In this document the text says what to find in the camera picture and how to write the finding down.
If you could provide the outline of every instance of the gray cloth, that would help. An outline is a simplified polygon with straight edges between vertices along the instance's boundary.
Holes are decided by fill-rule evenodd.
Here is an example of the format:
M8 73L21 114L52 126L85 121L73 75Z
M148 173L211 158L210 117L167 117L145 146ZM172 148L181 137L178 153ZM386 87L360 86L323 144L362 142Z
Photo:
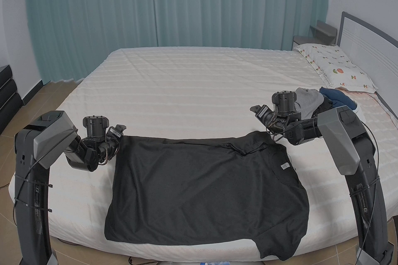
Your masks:
M301 119L309 119L312 113L324 101L324 96L316 89L296 89L297 100L295 102L296 111L301 112Z

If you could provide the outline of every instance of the tile floor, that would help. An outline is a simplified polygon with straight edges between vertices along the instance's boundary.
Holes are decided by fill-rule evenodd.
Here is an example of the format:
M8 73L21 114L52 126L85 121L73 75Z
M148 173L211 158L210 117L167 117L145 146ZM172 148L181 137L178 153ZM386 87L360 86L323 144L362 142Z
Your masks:
M49 83L11 120L0 135L0 186L7 184L15 172L15 153L13 137L20 129L34 118L49 110L56 109L77 86L75 82ZM394 223L388 223L389 240L397 246ZM70 246L52 238L52 247L57 251L60 265L127 265L128 257L97 251L84 246ZM315 252L293 257L285 262L266 261L266 265L345 265L355 263L355 247L358 239L330 246ZM0 190L0 265L17 265L21 260L18 234L12 221L12 201L7 188ZM134 263L147 260L136 258ZM397 254L394 251L392 264L397 264Z

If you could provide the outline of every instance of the white pillow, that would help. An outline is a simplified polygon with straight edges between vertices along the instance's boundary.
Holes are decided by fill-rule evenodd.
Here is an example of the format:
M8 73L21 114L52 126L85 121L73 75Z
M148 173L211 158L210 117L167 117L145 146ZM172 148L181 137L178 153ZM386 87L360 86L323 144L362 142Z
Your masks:
M370 77L337 45L302 44L295 49L307 59L328 88L366 93L376 91Z

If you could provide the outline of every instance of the mattress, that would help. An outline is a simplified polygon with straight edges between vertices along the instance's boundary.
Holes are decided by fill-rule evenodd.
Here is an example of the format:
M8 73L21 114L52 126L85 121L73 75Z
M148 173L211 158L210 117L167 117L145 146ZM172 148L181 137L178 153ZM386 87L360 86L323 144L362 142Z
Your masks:
M103 115L124 124L126 135L170 139L239 137L264 130L249 108L271 103L276 91L319 89L322 80L298 52L240 48L119 49L65 99L65 110L86 136L82 118ZM398 129L367 93L359 103L380 148L387 218L398 214ZM323 139L291 146L292 166L310 203L308 231L296 255L357 235L345 178ZM51 166L49 228L52 236L106 252L163 261L258 261L251 240L195 246L157 246L107 241L103 230L112 200L115 160L95 172L72 169L64 155ZM14 181L9 192L14 197Z

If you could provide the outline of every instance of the headboard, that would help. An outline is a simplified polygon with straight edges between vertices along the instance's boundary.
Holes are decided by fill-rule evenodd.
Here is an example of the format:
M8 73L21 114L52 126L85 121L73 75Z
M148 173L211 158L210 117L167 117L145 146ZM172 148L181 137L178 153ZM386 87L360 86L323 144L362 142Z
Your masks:
M398 41L378 28L343 12L337 45L377 86L382 103L398 115Z

